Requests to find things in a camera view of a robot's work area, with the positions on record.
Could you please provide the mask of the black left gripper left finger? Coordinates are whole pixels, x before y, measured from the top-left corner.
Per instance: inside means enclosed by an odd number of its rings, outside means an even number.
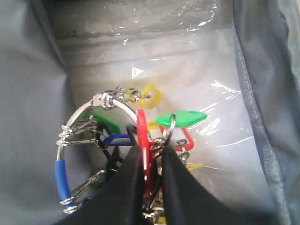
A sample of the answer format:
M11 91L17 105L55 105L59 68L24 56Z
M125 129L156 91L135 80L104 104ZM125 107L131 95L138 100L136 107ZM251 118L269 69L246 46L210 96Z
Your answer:
M142 152L134 146L98 193L59 225L139 225L142 220Z

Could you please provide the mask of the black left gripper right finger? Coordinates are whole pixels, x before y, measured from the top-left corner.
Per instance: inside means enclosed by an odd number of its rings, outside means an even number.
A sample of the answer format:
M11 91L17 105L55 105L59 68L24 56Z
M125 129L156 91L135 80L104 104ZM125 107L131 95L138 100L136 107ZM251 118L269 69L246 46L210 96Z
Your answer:
M172 147L162 152L163 202L168 225L235 225L234 212L191 175Z

